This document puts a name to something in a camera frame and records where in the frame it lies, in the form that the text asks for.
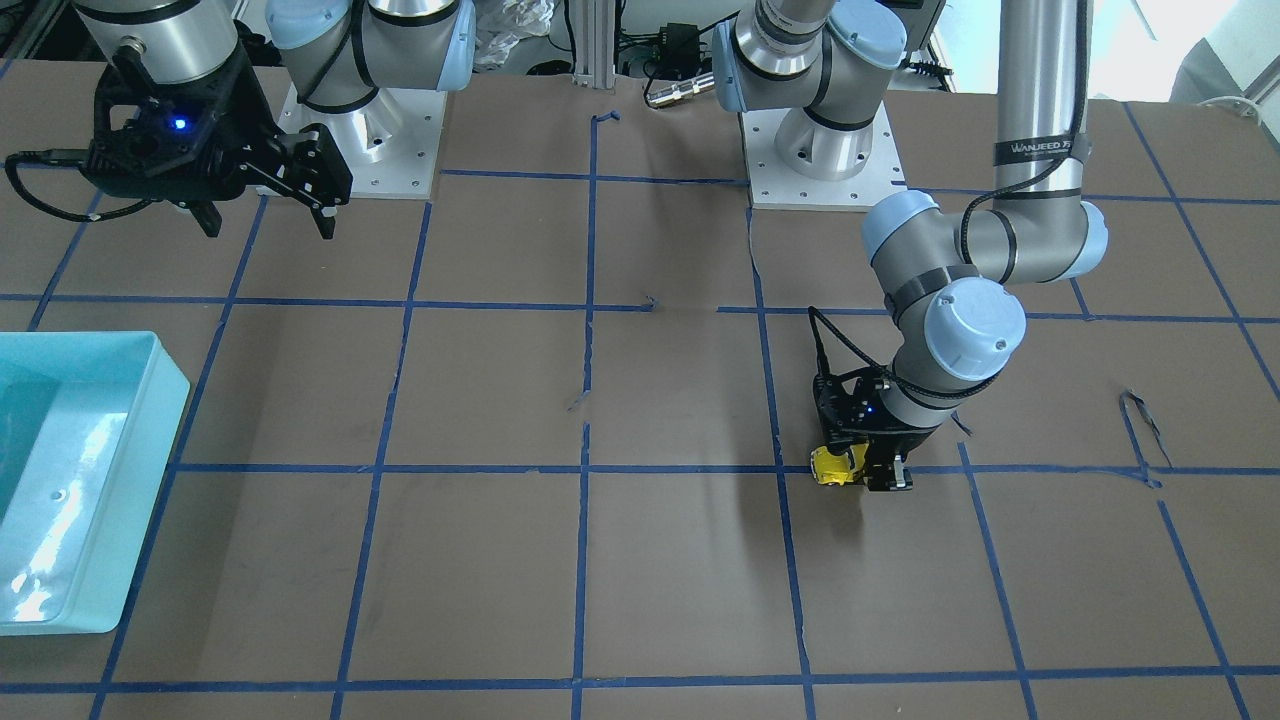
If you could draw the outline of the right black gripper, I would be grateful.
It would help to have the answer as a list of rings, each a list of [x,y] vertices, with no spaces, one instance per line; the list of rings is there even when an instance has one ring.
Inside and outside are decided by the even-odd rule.
[[[312,210],[320,237],[332,241],[338,206],[351,197],[353,174],[330,129],[323,123],[297,133],[260,131],[236,141],[236,178],[246,188],[265,187]],[[214,201],[189,202],[189,214],[209,238],[221,232],[221,214]]]

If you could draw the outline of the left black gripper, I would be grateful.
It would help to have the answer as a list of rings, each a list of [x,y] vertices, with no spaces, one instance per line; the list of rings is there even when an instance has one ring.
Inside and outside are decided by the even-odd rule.
[[[901,423],[855,429],[855,445],[868,445],[867,489],[900,492],[913,488],[913,475],[906,468],[909,454],[923,445],[938,427],[918,428]]]

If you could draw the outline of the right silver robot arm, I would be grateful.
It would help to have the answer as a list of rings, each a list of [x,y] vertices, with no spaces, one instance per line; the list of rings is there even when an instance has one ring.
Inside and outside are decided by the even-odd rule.
[[[93,137],[76,155],[106,195],[187,210],[220,232],[218,204],[260,186],[306,206],[323,238],[353,172],[411,152],[397,90],[458,91],[474,63],[470,1],[270,1],[265,19],[301,126],[276,122],[251,31],[220,1],[77,1],[108,65]]]

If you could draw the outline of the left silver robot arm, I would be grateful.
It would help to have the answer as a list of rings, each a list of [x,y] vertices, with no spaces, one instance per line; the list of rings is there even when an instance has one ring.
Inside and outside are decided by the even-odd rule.
[[[1009,286],[1071,279],[1103,259],[1105,218],[1082,197],[1091,20],[1088,1],[1002,3],[995,187],[960,213],[920,190],[868,211],[861,242],[902,343],[891,363],[842,374],[815,343],[818,483],[910,489],[909,454],[1024,340]],[[713,27],[710,49],[719,105],[786,110],[776,145],[788,165],[842,181],[863,168],[908,32],[878,1],[754,1]]]

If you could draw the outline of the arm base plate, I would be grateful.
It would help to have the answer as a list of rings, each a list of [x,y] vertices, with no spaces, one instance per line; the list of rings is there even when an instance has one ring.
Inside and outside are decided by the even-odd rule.
[[[850,132],[817,124],[800,108],[739,119],[756,210],[869,211],[908,187],[884,105]]]
[[[355,199],[429,200],[436,178],[448,92],[383,88],[365,108],[324,114],[297,102],[289,87],[279,123],[296,132],[329,127],[353,174]]]

